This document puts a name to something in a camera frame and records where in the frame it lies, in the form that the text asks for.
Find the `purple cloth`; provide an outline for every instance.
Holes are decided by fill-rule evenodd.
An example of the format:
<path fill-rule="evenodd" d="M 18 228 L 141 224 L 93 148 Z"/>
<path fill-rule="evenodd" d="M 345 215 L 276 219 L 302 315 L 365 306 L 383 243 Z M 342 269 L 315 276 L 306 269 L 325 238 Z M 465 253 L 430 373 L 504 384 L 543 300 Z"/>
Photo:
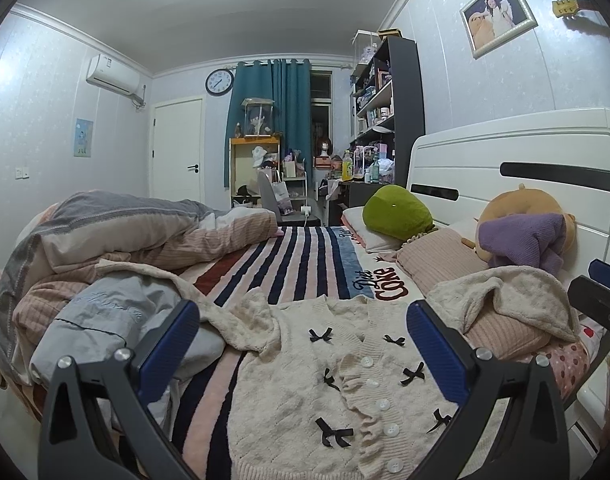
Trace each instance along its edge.
<path fill-rule="evenodd" d="M 515 214 L 479 225 L 479 245 L 492 253 L 490 267 L 527 265 L 556 276 L 566 234 L 562 214 Z"/>

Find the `door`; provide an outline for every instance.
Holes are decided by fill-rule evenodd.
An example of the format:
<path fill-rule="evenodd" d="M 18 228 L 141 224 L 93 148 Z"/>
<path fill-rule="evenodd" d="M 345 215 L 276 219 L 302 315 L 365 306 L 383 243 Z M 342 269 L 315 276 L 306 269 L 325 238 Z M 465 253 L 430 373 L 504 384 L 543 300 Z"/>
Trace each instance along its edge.
<path fill-rule="evenodd" d="M 203 201 L 203 99 L 157 105 L 152 146 L 152 197 Z"/>

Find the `white headboard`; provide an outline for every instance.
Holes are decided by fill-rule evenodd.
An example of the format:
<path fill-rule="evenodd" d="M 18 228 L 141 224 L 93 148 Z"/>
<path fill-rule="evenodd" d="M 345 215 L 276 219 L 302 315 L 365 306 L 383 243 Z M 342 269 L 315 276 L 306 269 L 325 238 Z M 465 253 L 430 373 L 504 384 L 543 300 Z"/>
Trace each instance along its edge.
<path fill-rule="evenodd" d="M 610 264 L 610 108 L 471 124 L 420 137 L 412 149 L 407 188 L 437 224 L 478 218 L 489 200 L 521 183 L 543 189 L 576 217 L 564 269 L 578 276 L 595 258 Z M 437 188 L 457 190 L 458 198 Z"/>

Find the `ceiling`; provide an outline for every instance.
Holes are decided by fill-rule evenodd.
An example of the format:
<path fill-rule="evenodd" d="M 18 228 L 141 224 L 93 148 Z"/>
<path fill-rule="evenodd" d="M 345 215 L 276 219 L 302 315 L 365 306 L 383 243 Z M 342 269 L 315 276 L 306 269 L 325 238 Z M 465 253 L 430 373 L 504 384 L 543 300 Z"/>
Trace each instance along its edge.
<path fill-rule="evenodd" d="M 154 73 L 280 52 L 353 54 L 394 0 L 19 0 L 88 33 Z"/>

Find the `bed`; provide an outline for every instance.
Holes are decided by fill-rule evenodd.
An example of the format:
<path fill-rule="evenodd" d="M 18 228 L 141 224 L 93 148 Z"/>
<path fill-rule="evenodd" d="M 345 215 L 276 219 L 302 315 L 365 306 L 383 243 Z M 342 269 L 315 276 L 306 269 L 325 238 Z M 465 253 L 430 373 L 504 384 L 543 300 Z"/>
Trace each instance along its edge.
<path fill-rule="evenodd" d="M 595 258 L 610 263 L 610 109 L 557 110 L 432 134 L 417 140 L 409 162 L 407 188 L 427 205 L 437 226 L 476 218 L 489 200 L 519 184 L 545 190 L 576 216 L 576 246 L 564 263 L 570 275 L 586 274 Z M 322 294 L 408 302 L 423 297 L 397 264 L 365 252 L 346 228 L 283 228 L 283 233 L 179 270 L 180 276 L 219 306 L 255 286 L 272 304 Z M 576 392 L 609 346 L 605 338 L 594 366 L 567 392 L 570 443 L 573 450 L 586 452 L 578 468 L 591 463 L 596 453 L 600 420 L 588 413 L 601 411 L 601 399 Z M 227 413 L 242 358 L 226 348 L 183 386 L 172 441 L 202 478 L 215 464 L 227 462 Z M 605 374 L 605 367 L 599 368 L 594 382 L 605 383 Z M 35 407 L 35 392 L 31 396 Z M 194 419 L 200 426 L 192 424 Z"/>

